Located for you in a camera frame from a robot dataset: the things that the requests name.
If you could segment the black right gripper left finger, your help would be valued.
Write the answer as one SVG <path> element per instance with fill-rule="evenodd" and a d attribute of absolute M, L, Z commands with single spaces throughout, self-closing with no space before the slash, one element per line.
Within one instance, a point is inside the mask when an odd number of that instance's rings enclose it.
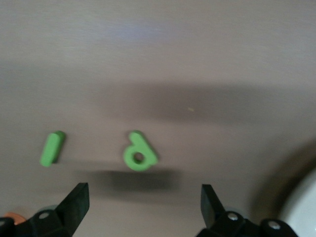
<path fill-rule="evenodd" d="M 89 185 L 78 183 L 54 209 L 43 209 L 18 225 L 1 217 L 2 237 L 72 237 L 89 210 Z"/>

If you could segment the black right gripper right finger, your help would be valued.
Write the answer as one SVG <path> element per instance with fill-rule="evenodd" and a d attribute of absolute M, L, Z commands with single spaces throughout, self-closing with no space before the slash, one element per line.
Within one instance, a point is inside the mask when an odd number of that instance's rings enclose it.
<path fill-rule="evenodd" d="M 206 228 L 198 237 L 295 237 L 284 221 L 264 219 L 256 225 L 237 212 L 227 211 L 211 185 L 201 186 L 200 209 Z"/>

